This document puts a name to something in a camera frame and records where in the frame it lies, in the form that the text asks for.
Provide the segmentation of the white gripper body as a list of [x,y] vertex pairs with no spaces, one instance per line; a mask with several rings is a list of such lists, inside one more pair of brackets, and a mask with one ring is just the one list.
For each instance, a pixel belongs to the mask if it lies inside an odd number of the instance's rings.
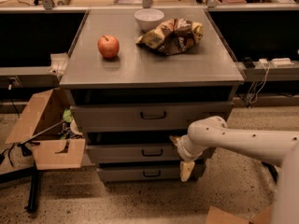
[[183,135],[178,139],[177,149],[184,161],[195,161],[205,150],[204,147],[194,143],[188,135]]

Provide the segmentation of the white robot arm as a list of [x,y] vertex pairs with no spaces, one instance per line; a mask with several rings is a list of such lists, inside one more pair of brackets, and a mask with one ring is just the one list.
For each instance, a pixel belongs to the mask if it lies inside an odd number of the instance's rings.
[[214,116],[193,122],[185,135],[170,140],[181,157],[180,178],[187,181],[194,161],[220,147],[281,168],[270,224],[299,224],[299,132],[230,129]]

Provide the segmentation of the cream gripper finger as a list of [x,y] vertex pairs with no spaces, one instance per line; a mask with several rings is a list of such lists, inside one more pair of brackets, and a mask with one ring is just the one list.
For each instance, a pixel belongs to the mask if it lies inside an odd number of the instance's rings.
[[171,142],[176,146],[179,147],[180,146],[180,137],[177,135],[170,135],[169,139],[171,140]]
[[180,162],[180,165],[179,165],[180,180],[182,182],[186,182],[190,178],[194,166],[195,166],[194,161],[181,161]]

